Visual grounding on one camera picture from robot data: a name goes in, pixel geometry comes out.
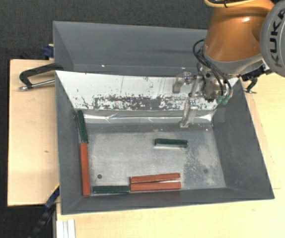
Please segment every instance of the bin floor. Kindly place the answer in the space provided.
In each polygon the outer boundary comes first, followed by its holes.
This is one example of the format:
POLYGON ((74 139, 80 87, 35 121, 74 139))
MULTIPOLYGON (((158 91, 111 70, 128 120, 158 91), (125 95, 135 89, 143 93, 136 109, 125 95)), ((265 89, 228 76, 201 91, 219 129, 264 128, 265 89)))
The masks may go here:
POLYGON ((128 185, 129 177, 180 173, 182 189, 225 187, 210 125, 87 124, 91 185, 128 185), (188 140, 186 148, 154 146, 156 138, 188 140))

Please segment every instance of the black floor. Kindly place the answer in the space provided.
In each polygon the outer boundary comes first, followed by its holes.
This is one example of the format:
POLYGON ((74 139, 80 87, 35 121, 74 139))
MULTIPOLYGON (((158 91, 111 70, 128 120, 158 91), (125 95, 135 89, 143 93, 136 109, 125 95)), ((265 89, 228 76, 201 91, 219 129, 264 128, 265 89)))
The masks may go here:
MULTIPOLYGON (((53 20, 203 29, 211 13, 203 0, 0 0, 0 238, 27 237, 42 214, 6 207, 8 59, 44 59, 53 20)), ((43 237, 51 235, 48 227, 43 237)))

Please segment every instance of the dark green block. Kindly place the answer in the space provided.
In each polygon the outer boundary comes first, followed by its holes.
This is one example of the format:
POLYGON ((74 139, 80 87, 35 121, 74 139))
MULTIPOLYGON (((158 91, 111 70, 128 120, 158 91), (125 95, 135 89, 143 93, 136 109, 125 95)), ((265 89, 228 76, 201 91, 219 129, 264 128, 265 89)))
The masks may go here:
POLYGON ((97 194, 115 194, 127 193, 130 191, 129 186, 94 186, 93 192, 97 194))
POLYGON ((167 138, 156 138, 154 140, 155 146, 170 146, 170 147, 187 147, 188 141, 182 139, 167 139, 167 138))
POLYGON ((77 116, 77 124, 78 124, 78 130, 81 135, 81 141, 82 143, 88 143, 88 136, 85 126, 85 120, 82 110, 78 110, 76 113, 77 116))

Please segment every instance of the wooden block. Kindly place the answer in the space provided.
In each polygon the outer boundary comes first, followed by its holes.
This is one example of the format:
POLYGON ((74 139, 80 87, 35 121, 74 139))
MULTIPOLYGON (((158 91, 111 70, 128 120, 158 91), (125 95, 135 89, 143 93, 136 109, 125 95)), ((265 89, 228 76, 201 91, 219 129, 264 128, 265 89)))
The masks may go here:
POLYGON ((93 192, 97 194, 114 194, 114 193, 126 193, 130 191, 130 187, 126 185, 121 186, 94 186, 93 192))
POLYGON ((154 140, 155 146, 166 146, 166 147, 188 147, 188 141, 182 139, 168 139, 168 138, 156 138, 154 140))
POLYGON ((86 131, 86 125, 85 125, 83 111, 78 110, 76 113, 76 116, 77 116, 77 124, 78 124, 78 129, 79 129, 79 133, 81 136, 82 143, 88 143, 88 135, 87 135, 87 131, 86 131))
POLYGON ((142 182, 131 184, 131 191, 181 189, 181 182, 142 182))
POLYGON ((178 178, 180 178, 180 173, 169 173, 169 174, 130 177, 130 181, 131 183, 139 183, 139 182, 174 180, 178 178))
POLYGON ((80 147, 80 160, 81 160, 81 170, 82 170, 83 196, 89 196, 91 194, 91 188, 89 183, 87 144, 80 143, 79 147, 80 147))

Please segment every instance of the wooden table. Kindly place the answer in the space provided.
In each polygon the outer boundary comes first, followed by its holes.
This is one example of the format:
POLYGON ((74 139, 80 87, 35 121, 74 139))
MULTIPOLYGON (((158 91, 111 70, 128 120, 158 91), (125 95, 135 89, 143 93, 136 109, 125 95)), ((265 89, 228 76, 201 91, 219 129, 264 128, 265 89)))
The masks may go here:
MULTIPOLYGON (((59 180, 54 87, 19 92, 21 71, 53 61, 10 63, 8 205, 44 204, 59 180)), ((52 75, 38 76, 42 81, 52 75)), ((261 76, 246 94, 275 199, 79 215, 76 237, 285 237, 285 78, 261 76)))

